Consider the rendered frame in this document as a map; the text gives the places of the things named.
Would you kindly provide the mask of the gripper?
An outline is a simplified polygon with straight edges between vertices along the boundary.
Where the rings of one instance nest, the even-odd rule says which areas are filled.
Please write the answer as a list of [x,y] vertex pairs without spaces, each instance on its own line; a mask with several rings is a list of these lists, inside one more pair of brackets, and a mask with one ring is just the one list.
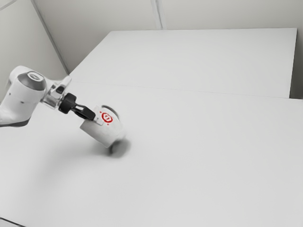
[[77,97],[72,93],[67,93],[59,107],[58,110],[64,114],[67,114],[70,110],[72,110],[77,116],[80,118],[93,122],[98,125],[103,125],[104,121],[101,120],[101,105],[95,106],[93,109],[89,109],[87,106],[76,104]]

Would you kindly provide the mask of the white mug with red print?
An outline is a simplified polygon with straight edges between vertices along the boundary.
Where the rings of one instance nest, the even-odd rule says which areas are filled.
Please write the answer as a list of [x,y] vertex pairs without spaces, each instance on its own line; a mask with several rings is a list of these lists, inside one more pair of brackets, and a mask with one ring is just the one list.
[[116,141],[124,138],[125,131],[119,114],[107,105],[97,105],[92,121],[85,120],[80,129],[101,143],[105,148],[111,147]]

